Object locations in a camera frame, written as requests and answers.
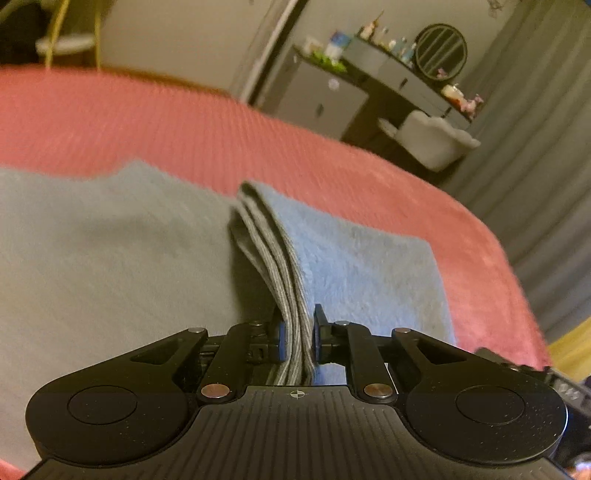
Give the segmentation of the grey sweatpants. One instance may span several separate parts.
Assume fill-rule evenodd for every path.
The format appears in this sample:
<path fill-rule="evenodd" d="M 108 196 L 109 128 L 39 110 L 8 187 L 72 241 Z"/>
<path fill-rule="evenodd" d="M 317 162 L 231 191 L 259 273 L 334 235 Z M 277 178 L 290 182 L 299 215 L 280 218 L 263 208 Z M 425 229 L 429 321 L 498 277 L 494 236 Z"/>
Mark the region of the grey sweatpants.
<path fill-rule="evenodd" d="M 193 326 L 280 311 L 276 385 L 339 384 L 312 358 L 315 308 L 377 335 L 455 342 L 429 244 L 247 181 L 235 198 L 141 162 L 94 179 L 1 174 L 1 457 L 37 463 L 25 408 L 45 383 Z"/>

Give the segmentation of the white vanity stool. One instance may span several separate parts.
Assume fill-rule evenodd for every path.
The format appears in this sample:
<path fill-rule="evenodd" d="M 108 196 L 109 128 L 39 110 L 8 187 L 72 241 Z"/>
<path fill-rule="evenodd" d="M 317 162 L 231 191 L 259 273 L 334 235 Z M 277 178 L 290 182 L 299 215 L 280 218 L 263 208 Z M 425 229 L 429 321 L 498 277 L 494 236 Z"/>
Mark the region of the white vanity stool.
<path fill-rule="evenodd" d="M 400 127 L 379 118 L 378 128 L 402 146 L 423 167 L 441 172 L 481 146 L 467 131 L 447 120 L 431 117 L 420 110 L 408 114 Z"/>

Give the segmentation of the grey curtain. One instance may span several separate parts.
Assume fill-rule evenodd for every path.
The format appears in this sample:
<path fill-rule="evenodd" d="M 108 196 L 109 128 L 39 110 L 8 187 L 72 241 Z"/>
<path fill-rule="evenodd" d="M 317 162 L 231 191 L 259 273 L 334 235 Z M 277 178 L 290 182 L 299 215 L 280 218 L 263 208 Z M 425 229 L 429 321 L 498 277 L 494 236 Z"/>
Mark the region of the grey curtain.
<path fill-rule="evenodd" d="M 463 83 L 480 146 L 445 189 L 498 237 L 548 341 L 590 315 L 590 8 L 522 1 Z"/>

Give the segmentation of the grey dresser vanity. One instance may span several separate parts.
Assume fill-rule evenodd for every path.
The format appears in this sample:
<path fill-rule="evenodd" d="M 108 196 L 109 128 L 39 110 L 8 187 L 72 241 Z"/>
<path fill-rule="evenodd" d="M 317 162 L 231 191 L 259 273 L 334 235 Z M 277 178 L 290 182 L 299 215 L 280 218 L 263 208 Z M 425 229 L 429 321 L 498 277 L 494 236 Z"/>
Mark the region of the grey dresser vanity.
<path fill-rule="evenodd" d="M 259 110 L 349 143 L 375 131 L 380 118 L 399 126 L 415 110 L 463 130 L 472 123 L 439 87 L 372 43 L 354 38 L 342 64 L 336 71 L 291 46 Z"/>

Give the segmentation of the round vanity mirror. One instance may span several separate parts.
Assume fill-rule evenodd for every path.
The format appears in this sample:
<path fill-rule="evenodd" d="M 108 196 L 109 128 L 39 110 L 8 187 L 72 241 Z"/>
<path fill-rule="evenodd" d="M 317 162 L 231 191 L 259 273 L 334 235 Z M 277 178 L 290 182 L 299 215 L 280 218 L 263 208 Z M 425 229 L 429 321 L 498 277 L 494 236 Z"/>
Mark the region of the round vanity mirror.
<path fill-rule="evenodd" d="M 431 81 L 453 80 L 467 63 L 466 39 L 449 24 L 429 25 L 418 34 L 415 43 L 415 66 L 421 75 Z"/>

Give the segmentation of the white tower fan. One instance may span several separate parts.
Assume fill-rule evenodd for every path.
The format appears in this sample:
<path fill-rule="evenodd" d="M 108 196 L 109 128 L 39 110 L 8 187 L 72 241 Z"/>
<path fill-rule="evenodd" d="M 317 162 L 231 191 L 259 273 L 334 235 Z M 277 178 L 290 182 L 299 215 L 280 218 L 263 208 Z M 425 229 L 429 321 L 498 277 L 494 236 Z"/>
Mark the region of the white tower fan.
<path fill-rule="evenodd" d="M 228 93 L 240 103 L 249 103 L 256 85 L 266 76 L 266 67 L 273 66 L 290 31 L 297 24 L 308 1 L 263 1 L 263 16 L 256 28 L 243 41 L 245 52 L 240 54 Z"/>

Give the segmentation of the pink ribbed bedspread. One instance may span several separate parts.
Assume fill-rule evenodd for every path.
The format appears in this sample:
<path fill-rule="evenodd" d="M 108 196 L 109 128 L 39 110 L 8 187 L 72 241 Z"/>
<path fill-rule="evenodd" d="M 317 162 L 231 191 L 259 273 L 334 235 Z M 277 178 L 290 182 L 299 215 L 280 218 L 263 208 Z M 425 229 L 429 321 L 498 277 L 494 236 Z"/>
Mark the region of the pink ribbed bedspread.
<path fill-rule="evenodd" d="M 87 70 L 2 70 L 4 166 L 92 176 L 134 158 L 221 194 L 259 180 L 353 222 L 422 238 L 462 348 L 534 367 L 550 361 L 495 235 L 448 194 L 378 156 L 205 90 Z"/>

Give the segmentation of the yellow-legged white side table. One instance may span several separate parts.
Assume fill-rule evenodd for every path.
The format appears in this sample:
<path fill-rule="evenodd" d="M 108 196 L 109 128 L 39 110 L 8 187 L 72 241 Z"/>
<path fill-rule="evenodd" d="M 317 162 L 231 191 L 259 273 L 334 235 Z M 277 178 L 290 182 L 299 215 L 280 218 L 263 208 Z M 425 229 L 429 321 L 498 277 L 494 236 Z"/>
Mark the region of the yellow-legged white side table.
<path fill-rule="evenodd" d="M 101 26 L 103 1 L 89 1 L 93 12 L 93 27 L 91 32 L 66 32 L 63 27 L 69 11 L 71 1 L 53 1 L 49 27 L 45 37 L 37 40 L 35 48 L 37 54 L 43 58 L 43 65 L 50 70 L 57 56 L 72 56 L 88 51 L 94 52 L 94 65 L 100 71 L 101 60 Z"/>

